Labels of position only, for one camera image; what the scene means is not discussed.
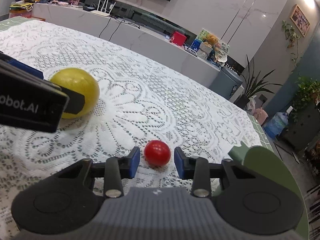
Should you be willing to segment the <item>potted long-leaf plant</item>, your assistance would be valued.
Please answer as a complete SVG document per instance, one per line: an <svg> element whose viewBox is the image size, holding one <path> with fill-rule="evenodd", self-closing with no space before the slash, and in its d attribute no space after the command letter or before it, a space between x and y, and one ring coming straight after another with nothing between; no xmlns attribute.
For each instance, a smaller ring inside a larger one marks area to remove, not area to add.
<svg viewBox="0 0 320 240"><path fill-rule="evenodd" d="M261 71L255 74L254 59L252 59L252 61L249 62L248 55L246 55L246 60L248 77L245 77L243 74L241 74L245 82L244 91L234 102L234 104L241 109L244 109L246 105L250 102L250 98L259 92L267 92L270 94L274 94L274 92L266 88L266 86L282 86L282 84L280 83L271 83L267 80L267 77L269 77L275 70L271 70L263 77L260 77Z"/></svg>

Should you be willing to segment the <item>white plastic bag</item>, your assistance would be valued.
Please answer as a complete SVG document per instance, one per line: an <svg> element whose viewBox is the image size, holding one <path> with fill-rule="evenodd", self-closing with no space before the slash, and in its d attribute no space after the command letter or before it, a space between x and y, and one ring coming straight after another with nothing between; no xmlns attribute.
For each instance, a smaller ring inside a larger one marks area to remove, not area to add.
<svg viewBox="0 0 320 240"><path fill-rule="evenodd" d="M253 115L256 109L256 101L255 101L256 95L252 96L249 98L249 102L245 106L245 111L249 115Z"/></svg>

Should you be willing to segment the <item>blue water jug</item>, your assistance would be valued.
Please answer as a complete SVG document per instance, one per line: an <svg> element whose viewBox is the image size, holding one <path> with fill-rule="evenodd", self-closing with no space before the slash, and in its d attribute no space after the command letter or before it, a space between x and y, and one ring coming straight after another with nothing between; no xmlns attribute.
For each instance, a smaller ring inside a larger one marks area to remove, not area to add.
<svg viewBox="0 0 320 240"><path fill-rule="evenodd" d="M284 112L277 112L266 124L264 124L263 129L271 139L275 139L276 136L280 135L283 129L288 125L289 114L292 110L293 107L290 106Z"/></svg>

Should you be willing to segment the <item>red box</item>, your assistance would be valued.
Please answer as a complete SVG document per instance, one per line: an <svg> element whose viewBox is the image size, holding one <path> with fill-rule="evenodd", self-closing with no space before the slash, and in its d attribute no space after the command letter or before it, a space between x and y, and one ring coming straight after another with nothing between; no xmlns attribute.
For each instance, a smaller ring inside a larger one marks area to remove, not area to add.
<svg viewBox="0 0 320 240"><path fill-rule="evenodd" d="M181 47L184 45L186 39L187 37L184 34L174 31L170 38L170 42Z"/></svg>

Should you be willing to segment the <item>teddy bear in cup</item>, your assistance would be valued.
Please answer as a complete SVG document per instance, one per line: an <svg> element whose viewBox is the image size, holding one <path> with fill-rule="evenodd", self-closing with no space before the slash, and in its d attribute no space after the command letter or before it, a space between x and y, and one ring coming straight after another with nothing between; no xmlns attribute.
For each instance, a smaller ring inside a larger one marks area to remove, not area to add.
<svg viewBox="0 0 320 240"><path fill-rule="evenodd" d="M214 34L207 34L205 38L203 38L203 42L200 44L200 49L204 53L210 54L217 42L218 38Z"/></svg>

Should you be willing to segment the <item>white tv console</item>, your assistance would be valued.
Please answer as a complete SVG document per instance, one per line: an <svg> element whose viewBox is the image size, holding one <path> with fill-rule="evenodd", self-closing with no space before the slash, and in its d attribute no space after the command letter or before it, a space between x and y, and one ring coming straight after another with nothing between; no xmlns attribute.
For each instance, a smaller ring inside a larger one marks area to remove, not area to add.
<svg viewBox="0 0 320 240"><path fill-rule="evenodd" d="M33 17L110 41L161 63L209 87L220 70L170 43L164 36L121 18L104 17L74 7L37 3Z"/></svg>

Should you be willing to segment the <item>red cherry tomato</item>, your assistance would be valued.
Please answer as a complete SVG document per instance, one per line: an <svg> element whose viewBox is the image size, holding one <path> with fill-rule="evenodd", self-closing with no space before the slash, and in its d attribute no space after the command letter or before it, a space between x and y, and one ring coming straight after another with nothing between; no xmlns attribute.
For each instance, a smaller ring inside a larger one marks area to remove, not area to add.
<svg viewBox="0 0 320 240"><path fill-rule="evenodd" d="M170 161L171 150L166 143L152 140L144 148L144 157L150 165L165 166Z"/></svg>

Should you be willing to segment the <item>grey trash bin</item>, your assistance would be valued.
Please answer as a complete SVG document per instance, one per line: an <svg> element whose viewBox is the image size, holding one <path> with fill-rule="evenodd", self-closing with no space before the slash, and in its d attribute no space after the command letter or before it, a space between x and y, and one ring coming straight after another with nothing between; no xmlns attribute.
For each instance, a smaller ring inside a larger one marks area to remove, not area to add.
<svg viewBox="0 0 320 240"><path fill-rule="evenodd" d="M222 67L209 89L229 100L241 85L242 79L235 71Z"/></svg>

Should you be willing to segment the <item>hanging vine plant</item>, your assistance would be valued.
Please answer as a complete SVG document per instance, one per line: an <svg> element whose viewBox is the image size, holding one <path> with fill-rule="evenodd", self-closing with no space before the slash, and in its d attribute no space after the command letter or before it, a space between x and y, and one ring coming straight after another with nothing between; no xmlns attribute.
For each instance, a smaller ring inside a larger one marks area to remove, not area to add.
<svg viewBox="0 0 320 240"><path fill-rule="evenodd" d="M300 36L296 33L294 26L287 23L285 20L282 21L281 26L282 31L284 32L285 39L288 40L287 49L294 49L294 52L291 52L291 61L293 62L294 68L298 66L299 56L299 40Z"/></svg>

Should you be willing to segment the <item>pink small heater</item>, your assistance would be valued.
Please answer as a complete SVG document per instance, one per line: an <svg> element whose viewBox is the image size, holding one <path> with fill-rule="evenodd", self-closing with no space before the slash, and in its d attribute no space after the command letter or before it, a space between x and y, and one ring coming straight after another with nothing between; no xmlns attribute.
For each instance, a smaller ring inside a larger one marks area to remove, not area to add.
<svg viewBox="0 0 320 240"><path fill-rule="evenodd" d="M263 108L255 109L253 116L255 117L260 126L262 126L268 118L268 114Z"/></svg>

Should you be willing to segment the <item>white wifi router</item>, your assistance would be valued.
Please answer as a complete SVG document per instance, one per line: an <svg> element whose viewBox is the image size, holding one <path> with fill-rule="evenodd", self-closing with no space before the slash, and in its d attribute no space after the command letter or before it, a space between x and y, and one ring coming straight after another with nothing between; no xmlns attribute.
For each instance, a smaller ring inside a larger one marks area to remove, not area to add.
<svg viewBox="0 0 320 240"><path fill-rule="evenodd" d="M116 2L109 3L108 0L99 0L98 5L95 10L91 11L92 14L109 17L111 16L111 12L116 5Z"/></svg>

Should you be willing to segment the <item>framed wall picture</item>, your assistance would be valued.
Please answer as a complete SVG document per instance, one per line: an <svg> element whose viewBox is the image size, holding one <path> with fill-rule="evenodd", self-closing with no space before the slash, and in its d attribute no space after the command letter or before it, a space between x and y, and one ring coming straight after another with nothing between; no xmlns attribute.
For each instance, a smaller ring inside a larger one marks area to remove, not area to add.
<svg viewBox="0 0 320 240"><path fill-rule="evenodd" d="M310 22L300 9L299 5L296 4L294 6L290 19L298 28L303 37L305 37L310 29Z"/></svg>

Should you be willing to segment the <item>dark grey cabinet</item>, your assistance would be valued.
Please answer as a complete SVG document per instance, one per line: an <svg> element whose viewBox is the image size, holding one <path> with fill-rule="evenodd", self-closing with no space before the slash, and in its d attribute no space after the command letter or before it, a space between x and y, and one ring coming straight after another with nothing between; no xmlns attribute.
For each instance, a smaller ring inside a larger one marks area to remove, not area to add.
<svg viewBox="0 0 320 240"><path fill-rule="evenodd" d="M310 103L298 114L297 121L284 129L281 137L292 149L300 151L306 148L318 132L319 109L314 103Z"/></svg>

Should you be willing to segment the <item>green colander bowl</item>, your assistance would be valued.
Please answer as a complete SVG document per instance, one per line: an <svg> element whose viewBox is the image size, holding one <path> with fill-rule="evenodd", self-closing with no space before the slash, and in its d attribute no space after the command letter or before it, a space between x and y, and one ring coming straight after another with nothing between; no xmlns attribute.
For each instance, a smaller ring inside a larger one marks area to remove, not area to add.
<svg viewBox="0 0 320 240"><path fill-rule="evenodd" d="M271 236L295 230L308 239L309 226L301 191L285 164L263 146L234 146L223 160L225 177L215 204L233 227Z"/></svg>

